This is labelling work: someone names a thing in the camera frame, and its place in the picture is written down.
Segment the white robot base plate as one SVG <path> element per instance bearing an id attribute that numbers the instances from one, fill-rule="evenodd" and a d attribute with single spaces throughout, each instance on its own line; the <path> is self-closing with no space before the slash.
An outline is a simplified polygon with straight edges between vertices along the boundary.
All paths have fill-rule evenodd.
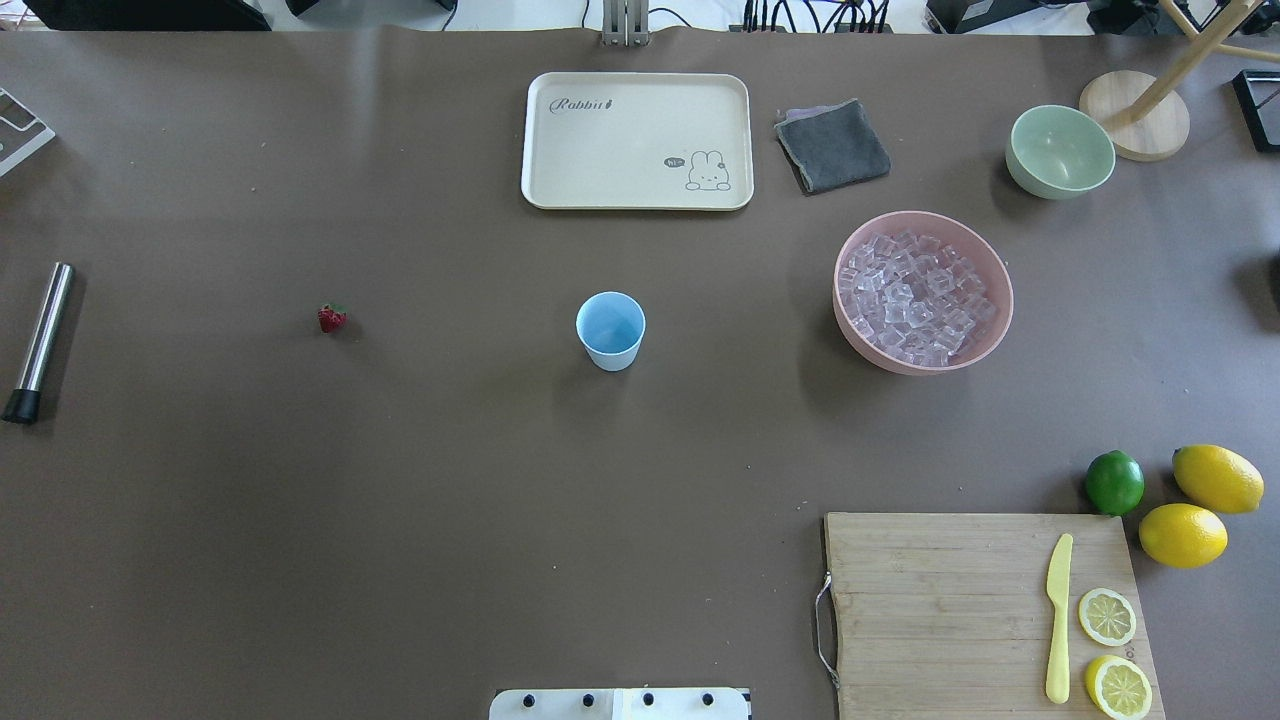
<path id="1" fill-rule="evenodd" d="M 751 719 L 750 692 L 732 687 L 508 689 L 489 719 Z"/>

